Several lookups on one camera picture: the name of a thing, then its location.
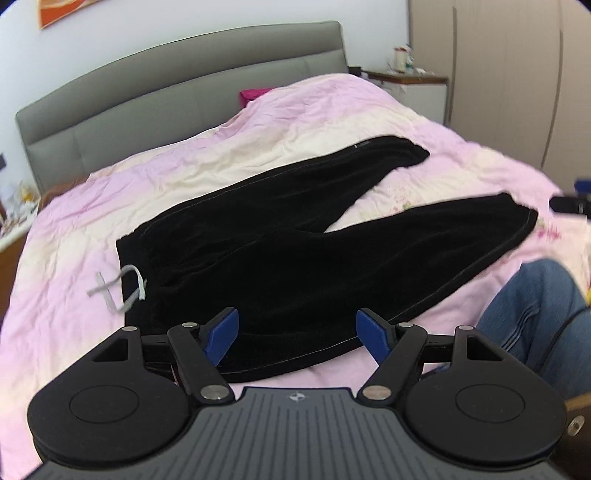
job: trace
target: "white wardrobe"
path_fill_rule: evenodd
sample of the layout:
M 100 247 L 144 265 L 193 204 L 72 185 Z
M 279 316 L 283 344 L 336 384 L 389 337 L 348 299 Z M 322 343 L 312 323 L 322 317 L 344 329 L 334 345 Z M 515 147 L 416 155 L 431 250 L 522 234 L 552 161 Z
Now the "white wardrobe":
M 450 78 L 447 125 L 565 191 L 591 179 L 591 12 L 577 0 L 409 0 L 415 64 Z

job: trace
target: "wooden surface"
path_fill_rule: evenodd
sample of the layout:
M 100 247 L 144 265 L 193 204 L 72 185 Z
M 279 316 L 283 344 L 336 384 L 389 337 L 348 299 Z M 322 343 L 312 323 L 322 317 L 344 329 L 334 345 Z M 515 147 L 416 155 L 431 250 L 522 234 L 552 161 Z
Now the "wooden surface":
M 420 75 L 407 73 L 387 73 L 387 72 L 370 72 L 364 70 L 371 80 L 381 80 L 383 82 L 400 83 L 402 85 L 417 85 L 417 84 L 447 84 L 447 77 L 439 75 Z
M 0 325 L 8 310 L 14 277 L 17 274 L 18 259 L 25 245 L 26 235 L 20 237 L 4 252 L 0 253 Z

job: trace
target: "pink comforter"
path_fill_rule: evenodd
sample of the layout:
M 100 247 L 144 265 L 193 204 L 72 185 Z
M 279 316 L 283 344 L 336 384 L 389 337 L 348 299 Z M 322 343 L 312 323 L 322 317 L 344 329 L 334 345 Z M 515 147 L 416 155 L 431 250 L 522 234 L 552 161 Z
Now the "pink comforter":
M 503 190 L 540 212 L 535 231 L 519 248 L 416 323 L 432 333 L 475 324 L 521 263 L 536 258 L 561 261 L 582 290 L 589 285 L 587 222 L 549 211 L 548 199 L 559 189 L 539 171 L 465 142 L 353 76 L 327 75 L 275 89 L 218 128 L 97 172 L 41 212 L 28 236 L 0 333 L 2 478 L 18 480 L 39 463 L 26 421 L 35 392 L 124 324 L 123 315 L 110 313 L 101 296 L 86 294 L 96 285 L 97 272 L 111 278 L 119 271 L 118 238 L 187 199 L 377 135 L 407 137 L 431 156 L 419 166 L 391 172 L 330 229 Z M 112 295 L 121 302 L 119 287 Z M 360 348 L 256 385 L 348 386 L 355 391 L 374 369 L 374 360 Z M 241 388 L 235 385 L 237 393 Z

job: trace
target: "painting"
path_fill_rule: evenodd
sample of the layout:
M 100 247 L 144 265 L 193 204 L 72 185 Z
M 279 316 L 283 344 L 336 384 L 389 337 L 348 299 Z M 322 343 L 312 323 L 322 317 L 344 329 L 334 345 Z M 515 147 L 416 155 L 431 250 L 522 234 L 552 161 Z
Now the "painting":
M 39 0 L 39 23 L 41 28 L 45 28 L 60 18 L 98 1 L 99 0 Z

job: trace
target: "white drawstring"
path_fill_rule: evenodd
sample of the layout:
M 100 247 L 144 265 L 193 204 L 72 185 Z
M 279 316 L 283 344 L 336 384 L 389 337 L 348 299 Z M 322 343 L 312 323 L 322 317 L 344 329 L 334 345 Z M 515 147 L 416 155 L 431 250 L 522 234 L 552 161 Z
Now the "white drawstring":
M 121 277 L 123 277 L 123 275 L 125 275 L 126 273 L 131 272 L 131 271 L 135 271 L 135 274 L 138 277 L 138 288 L 136 288 L 135 291 L 127 298 L 127 300 L 124 301 L 121 308 L 117 308 L 117 306 L 115 305 L 115 302 L 113 301 L 113 297 L 111 296 L 111 292 L 109 291 L 109 288 L 112 287 L 113 285 L 115 285 L 121 279 Z M 97 272 L 96 273 L 96 281 L 98 282 L 99 285 L 97 287 L 89 290 L 87 292 L 88 296 L 92 297 L 95 293 L 99 293 L 99 292 L 102 293 L 103 298 L 105 299 L 105 302 L 107 304 L 107 308 L 109 309 L 109 311 L 111 311 L 113 313 L 126 313 L 133 306 L 133 304 L 135 303 L 136 300 L 145 300 L 145 298 L 146 298 L 145 287 L 148 283 L 148 280 L 144 280 L 142 278 L 141 273 L 139 273 L 139 270 L 137 269 L 137 267 L 135 265 L 124 266 L 121 269 L 121 271 L 119 272 L 119 275 L 117 275 L 110 282 L 105 282 L 103 275 L 100 272 Z

